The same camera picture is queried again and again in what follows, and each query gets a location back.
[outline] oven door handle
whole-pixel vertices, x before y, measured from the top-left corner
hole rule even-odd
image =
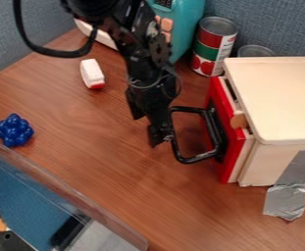
[[[215,123],[213,113],[215,112],[214,109],[201,109],[201,108],[193,108],[193,107],[183,107],[183,106],[174,106],[170,108],[170,117],[171,122],[173,124],[172,114],[173,113],[190,113],[190,114],[198,114],[203,119],[207,130],[209,131],[210,137],[213,141],[214,149],[205,153],[198,154],[193,157],[185,158],[181,155],[180,150],[178,148],[178,140],[176,131],[173,127],[173,137],[171,139],[173,152],[178,161],[183,164],[194,164],[196,162],[200,162],[203,160],[211,159],[219,157],[222,154],[222,145],[223,139],[218,129],[217,124]]]

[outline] blue toy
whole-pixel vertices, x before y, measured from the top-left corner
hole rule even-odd
[[[33,135],[34,130],[28,121],[21,119],[17,114],[0,121],[0,138],[7,147],[25,145]]]

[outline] silver duct tape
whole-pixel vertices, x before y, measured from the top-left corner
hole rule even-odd
[[[287,221],[305,212],[305,151],[300,151],[266,195],[264,215]]]

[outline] gray fabric partition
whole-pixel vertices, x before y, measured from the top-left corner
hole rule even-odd
[[[44,44],[74,26],[59,0],[24,0],[25,25],[32,41]],[[0,71],[29,53],[17,34],[12,0],[0,0]]]
[[[305,55],[305,0],[207,0],[207,12],[235,22],[244,44],[269,47],[279,55]]]

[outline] white eraser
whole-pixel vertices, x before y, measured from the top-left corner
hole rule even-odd
[[[82,60],[79,69],[87,88],[99,89],[104,87],[104,75],[95,59]]]

